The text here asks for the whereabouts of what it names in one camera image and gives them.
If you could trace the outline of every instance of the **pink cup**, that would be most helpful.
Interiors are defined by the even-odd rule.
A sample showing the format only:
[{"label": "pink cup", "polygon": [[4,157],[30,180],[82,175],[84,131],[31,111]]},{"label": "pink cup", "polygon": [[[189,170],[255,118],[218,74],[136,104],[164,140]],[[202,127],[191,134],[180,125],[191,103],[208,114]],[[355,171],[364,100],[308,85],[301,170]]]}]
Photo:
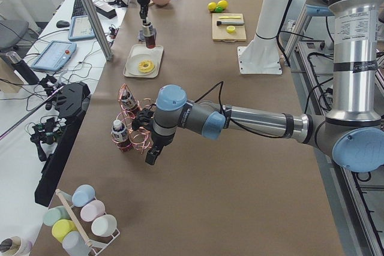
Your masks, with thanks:
[{"label": "pink cup", "polygon": [[100,200],[93,200],[85,205],[80,211],[80,217],[85,222],[91,222],[94,219],[104,215],[106,207]]}]

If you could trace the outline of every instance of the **wooden cutting board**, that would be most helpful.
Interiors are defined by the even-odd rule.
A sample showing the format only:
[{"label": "wooden cutting board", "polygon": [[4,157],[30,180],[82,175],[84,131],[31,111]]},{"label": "wooden cutting board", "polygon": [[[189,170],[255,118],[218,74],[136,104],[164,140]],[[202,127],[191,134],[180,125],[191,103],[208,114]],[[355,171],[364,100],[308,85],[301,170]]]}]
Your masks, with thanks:
[{"label": "wooden cutting board", "polygon": [[[221,19],[222,16],[240,16],[240,19]],[[245,25],[235,26],[235,33],[228,33],[226,26],[217,26],[217,21],[244,22],[242,13],[212,13],[212,39],[214,41],[246,41]]]}]

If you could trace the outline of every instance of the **yellow cup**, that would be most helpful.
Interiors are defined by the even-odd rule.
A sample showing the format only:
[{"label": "yellow cup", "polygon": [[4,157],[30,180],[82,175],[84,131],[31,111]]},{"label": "yellow cup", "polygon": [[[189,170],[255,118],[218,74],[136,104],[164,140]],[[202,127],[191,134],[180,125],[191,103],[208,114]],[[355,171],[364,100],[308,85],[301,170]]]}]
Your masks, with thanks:
[{"label": "yellow cup", "polygon": [[61,219],[52,227],[52,236],[62,243],[64,237],[71,231],[77,231],[72,220]]}]

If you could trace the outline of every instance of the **white bottle cap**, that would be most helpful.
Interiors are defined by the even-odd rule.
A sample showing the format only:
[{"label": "white bottle cap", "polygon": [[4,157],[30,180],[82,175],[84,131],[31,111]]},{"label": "white bottle cap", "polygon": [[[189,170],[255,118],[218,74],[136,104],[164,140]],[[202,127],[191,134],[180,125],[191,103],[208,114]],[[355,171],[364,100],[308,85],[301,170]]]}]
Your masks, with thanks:
[{"label": "white bottle cap", "polygon": [[121,127],[122,127],[121,120],[116,119],[115,121],[113,121],[113,127],[114,127],[114,129],[116,129],[116,130],[121,129]]}]

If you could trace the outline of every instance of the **lime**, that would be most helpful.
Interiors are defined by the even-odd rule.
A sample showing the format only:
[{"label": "lime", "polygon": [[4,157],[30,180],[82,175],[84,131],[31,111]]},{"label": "lime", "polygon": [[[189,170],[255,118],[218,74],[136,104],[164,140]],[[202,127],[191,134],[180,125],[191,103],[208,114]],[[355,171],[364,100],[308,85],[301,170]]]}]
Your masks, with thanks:
[{"label": "lime", "polygon": [[217,6],[217,7],[215,8],[215,12],[216,12],[216,13],[222,13],[222,12],[223,12],[223,8],[222,8],[221,6]]},{"label": "lime", "polygon": [[213,12],[216,9],[216,6],[217,6],[216,2],[210,2],[208,3],[208,10],[210,12]]},{"label": "lime", "polygon": [[228,7],[228,1],[226,0],[220,0],[217,3],[217,6],[220,6],[223,10],[225,10]]}]

